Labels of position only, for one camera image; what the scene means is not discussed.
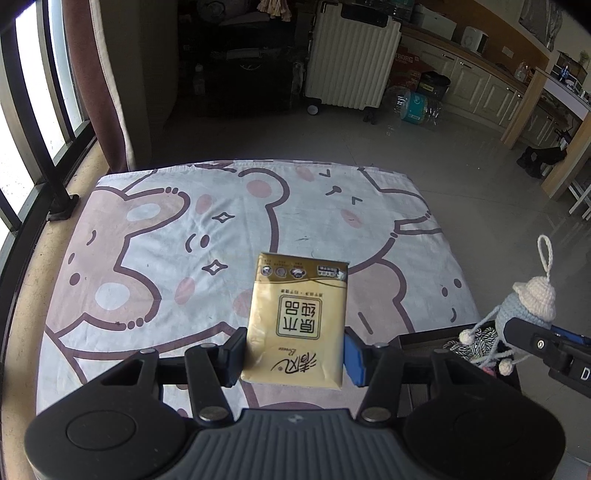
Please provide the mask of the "blue crochet doll pendant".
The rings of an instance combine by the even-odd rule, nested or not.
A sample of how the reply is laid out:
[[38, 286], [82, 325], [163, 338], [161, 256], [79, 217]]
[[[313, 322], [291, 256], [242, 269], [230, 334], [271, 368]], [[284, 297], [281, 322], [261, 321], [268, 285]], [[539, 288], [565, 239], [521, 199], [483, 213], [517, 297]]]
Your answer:
[[537, 250], [544, 274], [534, 276], [527, 282], [515, 282], [512, 292], [499, 305], [495, 306], [474, 326], [464, 329], [459, 334], [458, 339], [463, 344], [470, 345], [476, 330], [485, 327], [495, 328], [497, 348], [491, 351], [484, 360], [487, 363], [493, 358], [495, 365], [488, 368], [477, 366], [481, 370], [497, 368], [502, 376], [509, 376], [519, 363], [530, 357], [530, 354], [506, 343], [503, 329], [510, 319], [516, 317], [546, 329], [552, 327], [556, 317], [556, 291], [551, 284], [554, 251], [552, 242], [547, 235], [538, 236]]

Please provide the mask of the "twisted rope tassel with pearls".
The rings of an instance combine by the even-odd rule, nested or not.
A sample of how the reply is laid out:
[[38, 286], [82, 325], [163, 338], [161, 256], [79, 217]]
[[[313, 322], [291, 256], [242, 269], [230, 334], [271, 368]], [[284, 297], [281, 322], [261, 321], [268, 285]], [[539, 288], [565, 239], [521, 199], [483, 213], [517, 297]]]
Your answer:
[[484, 360], [491, 351], [497, 346], [495, 341], [497, 333], [494, 327], [479, 328], [473, 335], [473, 342], [470, 345], [463, 344], [459, 339], [448, 341], [443, 348], [449, 350], [473, 365], [488, 368], [495, 365], [495, 360], [491, 358], [487, 363]]

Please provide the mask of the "yellow tissue pack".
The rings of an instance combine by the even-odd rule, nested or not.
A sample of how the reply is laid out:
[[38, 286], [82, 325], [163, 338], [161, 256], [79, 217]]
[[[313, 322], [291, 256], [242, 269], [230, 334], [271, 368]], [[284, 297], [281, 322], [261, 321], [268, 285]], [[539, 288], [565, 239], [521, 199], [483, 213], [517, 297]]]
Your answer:
[[242, 380], [341, 388], [348, 276], [346, 262], [260, 254]]

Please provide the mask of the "black cardboard box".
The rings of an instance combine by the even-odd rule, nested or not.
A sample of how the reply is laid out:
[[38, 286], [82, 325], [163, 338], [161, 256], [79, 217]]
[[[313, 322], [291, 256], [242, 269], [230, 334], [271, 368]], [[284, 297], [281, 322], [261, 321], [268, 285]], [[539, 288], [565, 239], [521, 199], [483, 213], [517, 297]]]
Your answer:
[[447, 343], [459, 332], [454, 327], [407, 333], [389, 343], [398, 354], [393, 380], [397, 387], [397, 417], [407, 417], [441, 397], [466, 400], [482, 409], [502, 388], [522, 392], [516, 372], [504, 377], [496, 367], [491, 372], [480, 370], [452, 352]]

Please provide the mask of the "cartoon bear bed sheet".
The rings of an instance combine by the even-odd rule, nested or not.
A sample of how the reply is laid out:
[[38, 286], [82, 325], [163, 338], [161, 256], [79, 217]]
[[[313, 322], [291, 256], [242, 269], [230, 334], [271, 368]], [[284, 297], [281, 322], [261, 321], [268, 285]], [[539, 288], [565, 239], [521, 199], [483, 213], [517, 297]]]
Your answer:
[[44, 410], [144, 348], [179, 356], [249, 322], [260, 253], [349, 266], [346, 323], [375, 344], [478, 311], [426, 200], [377, 167], [217, 161], [103, 177], [44, 327]]

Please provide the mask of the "white stool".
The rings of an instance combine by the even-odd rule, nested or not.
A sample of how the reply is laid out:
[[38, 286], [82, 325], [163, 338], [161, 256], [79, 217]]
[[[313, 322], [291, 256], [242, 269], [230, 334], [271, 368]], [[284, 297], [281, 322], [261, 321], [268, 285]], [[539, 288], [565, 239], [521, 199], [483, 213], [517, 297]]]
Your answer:
[[569, 185], [568, 191], [575, 199], [574, 204], [568, 210], [568, 214], [573, 215], [581, 206], [585, 206], [586, 210], [583, 212], [581, 217], [583, 220], [589, 221], [591, 217], [591, 185], [587, 184], [586, 186], [583, 186], [579, 181], [574, 179]]

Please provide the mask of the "wooden counter table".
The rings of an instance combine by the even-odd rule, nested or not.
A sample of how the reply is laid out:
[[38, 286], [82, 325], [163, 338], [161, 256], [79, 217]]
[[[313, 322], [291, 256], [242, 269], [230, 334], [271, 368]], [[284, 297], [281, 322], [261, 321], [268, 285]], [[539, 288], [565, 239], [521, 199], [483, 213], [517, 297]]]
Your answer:
[[551, 169], [542, 183], [546, 195], [558, 200], [590, 159], [590, 105], [565, 84], [536, 68], [501, 142], [512, 149], [522, 134], [526, 133], [529, 142], [541, 147], [553, 133], [557, 133], [559, 113], [553, 108], [547, 113], [538, 105], [540, 100], [546, 98], [553, 99], [572, 119], [579, 121], [579, 127], [567, 146], [566, 158]]

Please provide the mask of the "cream cabinets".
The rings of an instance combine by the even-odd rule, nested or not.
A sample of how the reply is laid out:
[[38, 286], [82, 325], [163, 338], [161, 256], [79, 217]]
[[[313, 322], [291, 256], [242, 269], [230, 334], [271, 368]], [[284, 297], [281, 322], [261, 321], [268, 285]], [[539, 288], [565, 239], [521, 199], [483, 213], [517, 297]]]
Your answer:
[[[444, 95], [444, 103], [453, 113], [500, 132], [507, 128], [525, 93], [524, 88], [515, 87], [476, 63], [409, 34], [402, 36], [401, 47], [418, 56], [433, 71], [451, 80]], [[547, 113], [550, 112], [547, 103], [541, 101], [538, 105]], [[558, 131], [566, 126], [563, 117], [559, 116], [559, 121], [557, 133], [553, 133], [541, 148], [558, 144]], [[522, 134], [521, 139], [538, 147], [527, 140], [526, 133]]]

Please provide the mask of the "water bottle pack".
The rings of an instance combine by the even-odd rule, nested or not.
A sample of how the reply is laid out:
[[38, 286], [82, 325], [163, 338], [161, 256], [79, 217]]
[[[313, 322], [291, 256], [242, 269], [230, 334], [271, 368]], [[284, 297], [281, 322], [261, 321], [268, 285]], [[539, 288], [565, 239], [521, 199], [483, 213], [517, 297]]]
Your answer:
[[402, 121], [414, 125], [436, 125], [442, 112], [439, 100], [401, 86], [388, 88], [382, 104]]

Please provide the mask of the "white radiator heater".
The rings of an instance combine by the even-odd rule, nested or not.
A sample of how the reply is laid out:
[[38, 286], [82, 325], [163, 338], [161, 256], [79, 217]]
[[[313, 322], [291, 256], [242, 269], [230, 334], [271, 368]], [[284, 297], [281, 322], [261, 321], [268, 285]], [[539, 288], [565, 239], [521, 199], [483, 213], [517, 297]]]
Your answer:
[[305, 75], [308, 114], [322, 106], [356, 109], [374, 124], [400, 39], [401, 23], [383, 9], [322, 2]]

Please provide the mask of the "brown curtain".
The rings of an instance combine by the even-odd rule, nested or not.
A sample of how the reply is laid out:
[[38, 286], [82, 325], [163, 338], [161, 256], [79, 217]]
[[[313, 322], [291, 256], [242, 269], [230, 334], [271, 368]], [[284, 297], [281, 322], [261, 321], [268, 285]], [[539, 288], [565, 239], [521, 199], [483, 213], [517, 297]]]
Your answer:
[[112, 172], [147, 167], [151, 142], [138, 1], [64, 1], [74, 80]]

